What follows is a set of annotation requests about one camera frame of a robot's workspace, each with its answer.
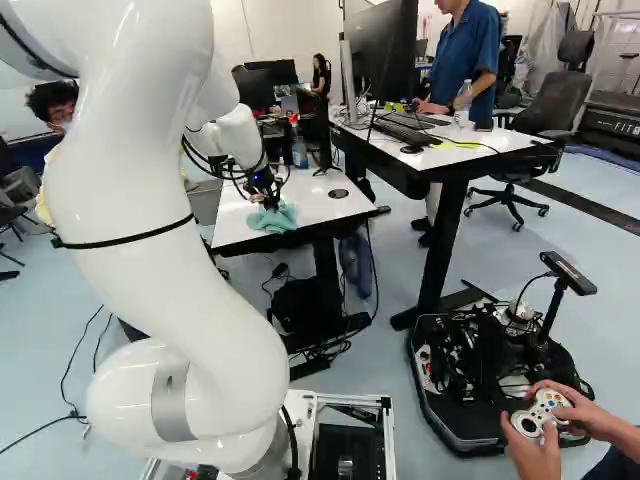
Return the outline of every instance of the light blue cloth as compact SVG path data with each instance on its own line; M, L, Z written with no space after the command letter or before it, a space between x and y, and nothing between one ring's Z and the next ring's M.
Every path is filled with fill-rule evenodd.
M298 229L296 223L296 207L280 201L278 211L265 210L260 205L258 213L250 213L247 217L247 225L252 230L264 230L267 233L284 233Z

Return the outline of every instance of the blue shirt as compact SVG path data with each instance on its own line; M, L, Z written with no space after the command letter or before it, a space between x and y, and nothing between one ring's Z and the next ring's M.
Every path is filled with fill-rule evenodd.
M433 61L431 102L451 105L467 78L476 81L481 70L498 72L500 15L479 0L470 0L457 27L453 20L442 31ZM490 119L496 97L495 83L478 95L471 105L473 122Z

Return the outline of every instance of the finger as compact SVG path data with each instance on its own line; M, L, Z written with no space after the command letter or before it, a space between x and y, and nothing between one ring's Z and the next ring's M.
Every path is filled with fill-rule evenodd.
M511 417L507 412L502 412L500 414L500 427L502 427L502 432L509 443L517 443L517 440L522 438L522 435L518 433L518 431L511 425Z
M575 425L569 425L567 430L574 437L586 437L587 435L589 435L589 432L587 432L586 430L582 430L581 428L578 428Z
M575 408L556 407L551 410L551 413L553 413L556 416L556 418L559 418L560 420L569 420L569 421L581 420L580 412Z
M536 392L542 388L550 388L555 390L556 392L562 394L565 398L570 400L574 405L577 405L581 401L585 400L585 398L580 395L576 390L571 387L567 387L558 382L554 382L553 380L542 380L536 383L525 395L526 400L530 400L534 397Z
M552 421L544 422L542 426L544 430L544 450L550 454L560 454L560 446L558 445L558 429Z

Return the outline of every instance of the woman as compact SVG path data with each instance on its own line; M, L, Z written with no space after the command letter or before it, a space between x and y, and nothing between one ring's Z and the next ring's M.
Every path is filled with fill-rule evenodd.
M324 55L317 53L313 56L313 87L312 92L322 97L322 101L329 106L329 91L331 90L331 63Z

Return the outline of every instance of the computer monitor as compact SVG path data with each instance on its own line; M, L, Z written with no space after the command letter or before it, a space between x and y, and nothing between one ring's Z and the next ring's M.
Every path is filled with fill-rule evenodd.
M237 70L233 78L238 85L240 102L252 110L266 110L276 104L269 70Z
M375 100L409 100L417 36L418 0L388 0L347 18L356 85L371 82Z
M417 40L416 41L416 58L424 58L427 56L427 47L429 46L429 40Z
M247 67L247 70L269 70L274 85L298 84L296 64L292 59L248 62L244 66Z

